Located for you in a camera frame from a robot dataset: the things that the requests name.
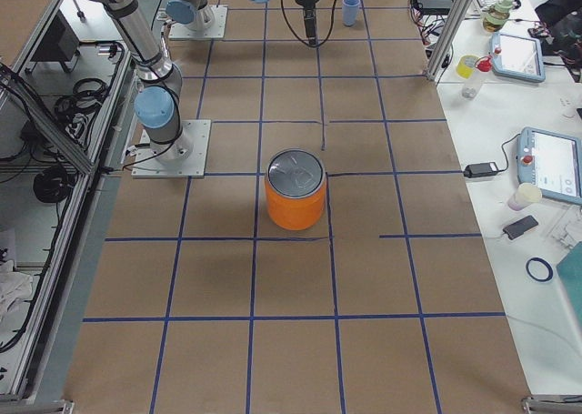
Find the orange canister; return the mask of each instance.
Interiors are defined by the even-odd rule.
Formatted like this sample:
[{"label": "orange canister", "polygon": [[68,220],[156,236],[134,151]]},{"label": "orange canister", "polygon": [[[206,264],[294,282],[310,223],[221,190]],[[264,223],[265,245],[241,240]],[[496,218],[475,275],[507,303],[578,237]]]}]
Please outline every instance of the orange canister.
[{"label": "orange canister", "polygon": [[283,229],[312,227],[324,212],[326,172],[314,155],[298,149],[277,153],[265,175],[266,207]]}]

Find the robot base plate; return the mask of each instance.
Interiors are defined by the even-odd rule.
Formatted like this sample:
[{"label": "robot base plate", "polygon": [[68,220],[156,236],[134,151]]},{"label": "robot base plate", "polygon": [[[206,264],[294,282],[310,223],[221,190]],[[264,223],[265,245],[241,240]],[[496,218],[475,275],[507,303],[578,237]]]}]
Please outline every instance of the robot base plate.
[{"label": "robot base plate", "polygon": [[[194,140],[192,153],[184,160],[173,162],[160,162],[157,158],[148,159],[142,164],[136,165],[131,174],[134,178],[160,179],[168,177],[204,177],[206,169],[206,155],[208,153],[208,141],[210,139],[210,120],[184,120],[183,130]],[[140,143],[149,143],[147,133],[142,133]],[[141,161],[152,157],[154,154],[149,148],[140,149],[135,161]]]},{"label": "robot base plate", "polygon": [[206,30],[190,30],[185,25],[176,23],[170,29],[170,40],[175,41],[204,41],[207,39],[221,39],[225,37],[226,13],[225,5],[210,6],[215,15],[215,22]]}]

